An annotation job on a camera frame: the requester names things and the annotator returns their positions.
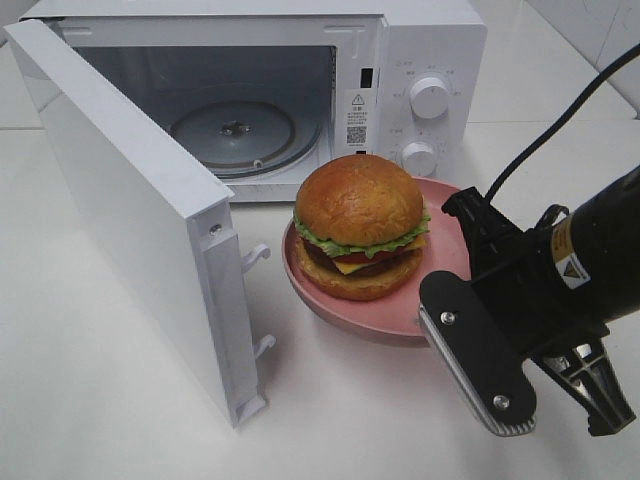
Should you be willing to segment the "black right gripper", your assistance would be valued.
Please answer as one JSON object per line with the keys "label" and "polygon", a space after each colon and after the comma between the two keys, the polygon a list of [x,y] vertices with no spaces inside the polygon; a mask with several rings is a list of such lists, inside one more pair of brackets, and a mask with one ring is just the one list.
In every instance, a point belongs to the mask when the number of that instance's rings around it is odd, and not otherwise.
{"label": "black right gripper", "polygon": [[591,436],[636,419],[602,338],[610,332],[610,242],[598,219],[522,231],[475,187],[441,207],[457,219],[474,291],[521,358],[530,358],[587,413]]}

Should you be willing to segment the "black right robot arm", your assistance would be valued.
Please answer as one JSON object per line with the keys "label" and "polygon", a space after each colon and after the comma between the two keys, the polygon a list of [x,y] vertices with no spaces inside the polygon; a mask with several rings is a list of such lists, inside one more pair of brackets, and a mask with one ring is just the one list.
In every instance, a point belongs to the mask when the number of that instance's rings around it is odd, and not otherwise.
{"label": "black right robot arm", "polygon": [[521,230],[476,189],[452,195],[471,276],[435,271],[420,285],[420,321],[476,417],[493,434],[535,425],[533,361],[576,400],[594,436],[634,420],[603,340],[639,308],[639,174],[575,210],[554,204]]}

